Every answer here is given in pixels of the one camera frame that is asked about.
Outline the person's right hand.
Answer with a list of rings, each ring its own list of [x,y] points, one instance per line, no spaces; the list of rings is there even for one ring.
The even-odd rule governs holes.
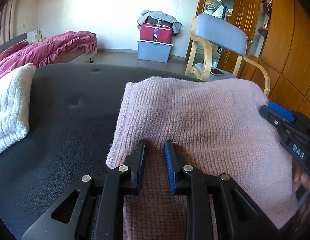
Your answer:
[[[293,191],[298,201],[298,214],[305,217],[310,212],[310,176],[293,161],[292,178]]]

